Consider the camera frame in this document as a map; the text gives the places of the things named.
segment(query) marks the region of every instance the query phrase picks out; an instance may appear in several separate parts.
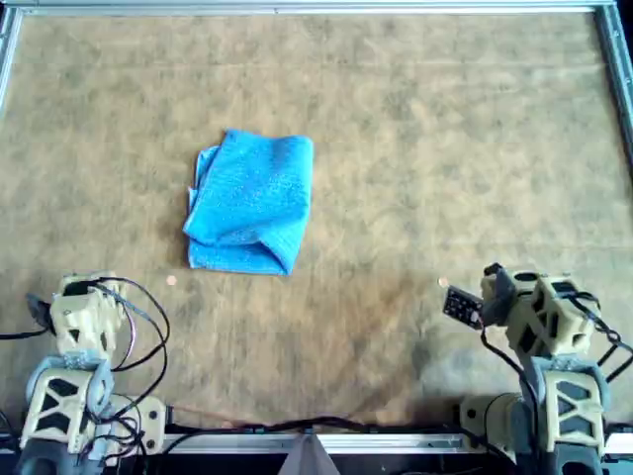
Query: wire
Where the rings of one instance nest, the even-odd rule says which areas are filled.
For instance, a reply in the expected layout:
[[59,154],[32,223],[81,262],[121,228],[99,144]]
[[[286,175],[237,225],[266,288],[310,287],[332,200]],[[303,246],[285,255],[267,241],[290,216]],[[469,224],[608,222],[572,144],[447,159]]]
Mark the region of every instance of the wire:
[[[127,284],[134,285],[135,287],[137,287],[138,290],[140,290],[143,294],[145,294],[145,296],[147,296],[147,298],[151,301],[153,306],[158,310],[158,312],[160,313],[160,316],[162,317],[163,321],[165,322],[166,331],[165,331],[164,341],[161,341],[161,343],[158,344],[157,346],[155,346],[152,351],[150,351],[146,356],[144,356],[143,358],[139,359],[138,361],[135,361],[134,363],[131,363],[131,364],[127,365],[127,366],[122,366],[122,367],[115,368],[113,370],[114,372],[127,371],[129,369],[132,369],[132,368],[135,368],[137,366],[140,366],[141,364],[143,364],[146,361],[148,361],[154,354],[156,354],[158,351],[160,351],[161,348],[164,349],[165,345],[167,344],[167,341],[169,340],[169,336],[171,335],[171,326],[169,325],[169,319],[167,318],[167,314],[165,313],[165,310],[158,303],[158,301],[156,301],[156,299],[153,297],[153,295],[151,295],[149,293],[149,291],[147,291],[147,289],[145,289],[142,285],[140,285],[137,282],[134,282],[132,279],[128,279],[126,277],[102,277],[102,278],[100,278],[98,280],[98,282],[108,282],[108,281],[125,282]],[[143,317],[144,319],[148,320],[149,322],[152,322],[151,317],[146,312],[144,312],[143,310],[137,308],[136,306],[134,306],[133,304],[131,304],[127,300],[123,299],[116,292],[111,291],[107,287],[99,285],[98,282],[96,283],[95,287],[99,288],[100,290],[102,290],[102,291],[104,291],[104,292],[106,292],[106,293],[108,293],[110,295],[113,295],[115,297],[115,299],[117,299],[119,302],[124,304],[124,307],[130,308],[133,312],[139,314],[141,317]]]
[[430,432],[430,433],[438,433],[438,432],[457,432],[465,435],[470,440],[473,441],[473,445],[481,445],[488,450],[493,455],[496,455],[500,459],[505,462],[514,465],[514,461],[507,456],[503,451],[496,448],[494,445],[490,444],[485,437],[479,436],[470,432],[466,428],[443,424],[438,427],[415,427],[415,426],[378,426],[378,425],[367,425],[361,423],[355,423],[353,421],[337,418],[337,417],[321,417],[314,419],[302,419],[296,421],[287,421],[279,424],[275,424],[273,426],[266,425],[249,425],[242,427],[234,427],[234,428],[199,428],[194,429],[189,433],[185,433],[180,437],[176,438],[173,442],[171,442],[167,448],[162,451],[163,456],[166,456],[171,452],[176,446],[180,445],[186,440],[190,438],[197,437],[200,435],[213,435],[213,434],[227,434],[227,433],[266,433],[266,432],[281,432],[281,431],[289,431],[293,429],[307,429],[312,428],[313,426],[328,426],[334,428],[346,428],[350,431],[361,432],[361,433],[394,433],[394,432]]
[[121,362],[115,368],[113,368],[113,371],[120,370],[121,367],[126,363],[126,361],[128,361],[128,358],[132,354],[132,351],[133,351],[133,349],[135,347],[135,343],[136,343],[136,324],[135,324],[135,321],[132,318],[132,316],[130,315],[130,312],[128,312],[128,307],[126,307],[125,305],[123,305],[123,311],[126,313],[126,317],[128,317],[128,323],[130,324],[130,344],[128,344],[128,350],[126,351],[126,355],[121,360]]
[[97,289],[99,289],[102,292],[114,297],[117,302],[123,304],[125,307],[130,308],[131,310],[133,310],[134,312],[139,314],[141,317],[146,319],[148,322],[150,322],[151,325],[156,330],[156,332],[158,333],[158,337],[160,339],[160,343],[145,358],[142,358],[141,360],[139,360],[139,361],[137,361],[137,362],[135,362],[133,364],[130,364],[128,366],[124,366],[124,367],[120,368],[120,371],[123,371],[125,369],[130,369],[132,367],[138,366],[142,362],[147,361],[151,356],[153,356],[160,349],[162,349],[162,351],[163,351],[162,368],[160,370],[160,373],[156,377],[156,379],[149,385],[149,387],[145,391],[143,391],[141,393],[140,396],[138,396],[134,401],[130,402],[129,404],[127,404],[123,408],[121,408],[118,411],[116,411],[112,416],[107,417],[105,419],[97,418],[101,423],[111,423],[111,422],[115,421],[116,419],[118,419],[123,414],[125,414],[130,409],[135,408],[142,400],[144,400],[158,386],[158,384],[160,384],[160,382],[162,381],[163,377],[165,376],[165,373],[167,372],[168,356],[167,356],[166,344],[167,344],[167,340],[169,339],[169,335],[170,335],[170,325],[169,325],[169,319],[167,318],[167,314],[165,313],[164,309],[160,306],[160,304],[156,301],[156,299],[154,299],[154,297],[143,286],[141,286],[140,284],[137,284],[133,280],[127,279],[125,277],[102,277],[101,279],[99,279],[100,282],[106,282],[106,281],[110,281],[110,280],[116,280],[116,281],[130,283],[132,285],[135,285],[138,289],[140,289],[149,298],[149,300],[154,304],[156,309],[160,312],[160,315],[163,318],[163,321],[165,322],[166,334],[163,335],[162,330],[160,329],[158,324],[146,312],[144,312],[143,310],[137,308],[135,305],[133,305],[130,302],[128,302],[126,299],[121,297],[121,295],[119,295],[117,292],[114,292],[113,290],[105,287],[104,285],[101,285],[100,283],[94,283],[94,286]]
[[130,452],[132,452],[132,450],[135,449],[135,447],[140,448],[140,453],[141,453],[141,457],[143,460],[143,464],[146,464],[147,462],[147,450],[145,449],[145,445],[142,443],[142,438],[145,434],[145,432],[141,429],[141,430],[136,430],[136,427],[132,427],[130,424],[128,424],[127,420],[129,420],[130,418],[118,418],[116,419],[116,422],[118,422],[119,424],[121,424],[124,428],[126,428],[129,432],[130,435],[133,437],[133,442],[131,444],[129,444],[129,446],[125,449],[122,450],[118,453],[113,453],[111,455],[108,455],[106,458],[104,458],[103,463],[106,464],[108,463],[109,460],[113,459],[113,458],[117,458],[120,459],[126,455],[128,455]]
[[[120,394],[119,396],[121,396],[123,398],[126,398],[130,402],[133,401],[133,399],[130,398],[129,396],[126,396],[126,395],[123,395],[123,394]],[[137,443],[142,445],[142,438],[143,438],[143,436],[145,434],[144,430],[142,429],[142,415],[140,414],[140,409],[138,408],[138,406],[136,406],[135,409],[136,409],[136,417],[138,418],[138,425],[136,425],[136,420],[134,418],[119,418],[118,421],[120,423],[121,423],[121,421],[132,421],[133,423],[135,423],[134,431],[138,435]]]
[[36,332],[21,332],[21,333],[0,333],[0,340],[10,340],[10,339],[25,339],[31,338],[33,336],[40,336],[48,332],[48,329],[38,330]]
[[498,396],[494,397],[486,406],[486,410],[484,411],[484,433],[488,433],[488,411],[493,406],[493,404],[501,399],[503,396],[507,396],[510,393],[501,393]]
[[532,450],[538,459],[540,458],[540,452],[539,452],[539,446],[538,446],[538,430],[539,430],[538,409],[539,408],[538,408],[538,398],[536,397],[536,392],[534,391],[534,388],[532,387],[530,382],[527,380],[525,371],[523,371],[523,369],[518,364],[516,364],[507,354],[505,354],[499,348],[497,348],[496,346],[493,346],[492,344],[488,342],[488,337],[486,336],[486,327],[484,326],[484,322],[481,320],[481,318],[480,318],[480,322],[482,323],[482,333],[481,333],[480,338],[484,346],[487,349],[489,349],[492,353],[494,353],[496,356],[501,358],[509,367],[511,367],[516,372],[516,374],[518,374],[518,379],[523,384],[523,386],[527,389],[527,393],[530,397],[530,402],[532,403],[532,418],[533,418],[533,424],[534,424],[534,427],[532,428],[531,445],[532,445]]
[[615,368],[611,372],[611,374],[606,377],[607,383],[614,381],[618,376],[626,371],[629,366],[631,366],[631,364],[633,364],[633,347],[622,341],[622,336],[620,335],[620,333],[612,329],[602,318],[596,315],[591,309],[589,309],[579,300],[582,299],[595,302],[598,309],[600,309],[600,302],[596,297],[594,297],[594,295],[589,292],[577,292],[575,294],[567,296],[566,298],[574,305],[574,307],[583,312],[585,317],[593,322],[596,331],[599,333],[603,333],[606,336],[608,342],[611,343],[611,348],[600,358],[597,363],[598,366],[602,366],[606,362],[606,360],[611,357],[611,355],[615,352],[617,348],[625,349],[630,353],[631,356],[629,356],[629,358],[624,361],[624,363]]
[[115,442],[118,442],[119,444],[123,445],[127,445],[129,443],[129,439],[130,436],[126,435],[126,436],[121,436],[121,435],[114,435],[112,433],[104,433],[101,435],[97,435],[96,437],[93,437],[88,443],[86,443],[86,445],[81,449],[81,452],[79,452],[79,456],[77,457],[77,465],[80,464],[80,462],[86,457],[86,455],[88,455],[88,453],[90,453],[90,451],[94,448],[95,442],[97,440],[112,440]]
[[5,441],[10,440],[13,444],[12,450],[16,453],[19,453],[20,452],[20,437],[18,433],[13,429],[13,426],[11,425],[11,421],[9,421],[9,418],[4,413],[4,411],[0,411],[0,421],[7,428],[7,432],[9,433],[9,436],[7,438],[2,439],[2,442],[4,443]]
[[191,413],[203,418],[215,419],[216,421],[223,421],[223,422],[229,423],[230,426],[233,428],[251,424],[249,421],[231,419],[228,416],[223,416],[222,414],[219,414],[219,413],[212,413],[210,411],[199,411],[197,409],[186,408],[184,406],[176,406],[173,404],[168,404],[167,407],[171,408],[171,410],[175,412]]

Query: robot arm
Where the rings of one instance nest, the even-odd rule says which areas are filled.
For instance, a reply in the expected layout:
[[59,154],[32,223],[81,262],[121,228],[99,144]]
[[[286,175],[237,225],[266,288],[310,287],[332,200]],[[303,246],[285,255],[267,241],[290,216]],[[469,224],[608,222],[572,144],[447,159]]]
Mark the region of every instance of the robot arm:
[[64,277],[48,319],[58,354],[45,358],[27,385],[29,411],[19,474],[99,474],[106,462],[140,449],[159,451],[165,407],[153,397],[113,418],[135,400],[114,393],[112,358],[125,314],[112,273]]
[[597,299],[569,275],[498,264],[484,274],[482,298],[451,287],[444,313],[482,330],[488,347],[485,328],[505,327],[523,367],[523,394],[469,398],[460,407],[460,423],[529,466],[528,473],[565,474],[573,467],[585,470],[574,473],[601,474],[602,415],[610,396],[598,364],[583,357],[601,328]]

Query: metal frame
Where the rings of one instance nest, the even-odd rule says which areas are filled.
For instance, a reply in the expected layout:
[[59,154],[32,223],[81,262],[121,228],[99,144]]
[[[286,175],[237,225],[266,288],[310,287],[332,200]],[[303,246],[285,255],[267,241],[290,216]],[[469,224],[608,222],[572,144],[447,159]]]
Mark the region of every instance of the metal frame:
[[[181,433],[165,436],[163,449]],[[481,454],[482,448],[471,448],[460,433],[322,433],[318,440],[330,455],[367,454]],[[213,434],[197,435],[176,445],[174,455],[257,455],[288,453],[296,434]],[[614,433],[606,445],[606,453],[633,454],[633,433]]]
[[[633,67],[614,0],[13,0],[5,7],[0,29],[0,108],[6,94],[13,55],[24,15],[258,15],[258,14],[518,14],[594,12],[608,65],[624,150],[633,177]],[[168,435],[165,443],[175,439]],[[363,453],[477,453],[461,434],[323,434],[318,436],[330,454]],[[173,453],[288,453],[291,434],[201,435],[177,446]],[[610,453],[633,453],[633,433],[616,434]]]

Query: folded towel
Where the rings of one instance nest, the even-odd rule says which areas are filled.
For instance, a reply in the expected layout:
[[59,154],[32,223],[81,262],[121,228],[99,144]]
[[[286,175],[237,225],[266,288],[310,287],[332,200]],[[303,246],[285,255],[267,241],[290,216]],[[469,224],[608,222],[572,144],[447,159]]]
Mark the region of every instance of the folded towel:
[[230,130],[198,155],[189,217],[189,265],[289,275],[308,223],[313,143]]

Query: towel fold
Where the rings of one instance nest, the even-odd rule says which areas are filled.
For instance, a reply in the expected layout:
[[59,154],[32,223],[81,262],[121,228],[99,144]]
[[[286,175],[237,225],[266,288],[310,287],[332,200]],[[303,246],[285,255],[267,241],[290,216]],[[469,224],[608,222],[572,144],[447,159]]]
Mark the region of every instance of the towel fold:
[[189,265],[231,272],[292,273],[308,223],[313,143],[229,130],[202,150],[189,189]]

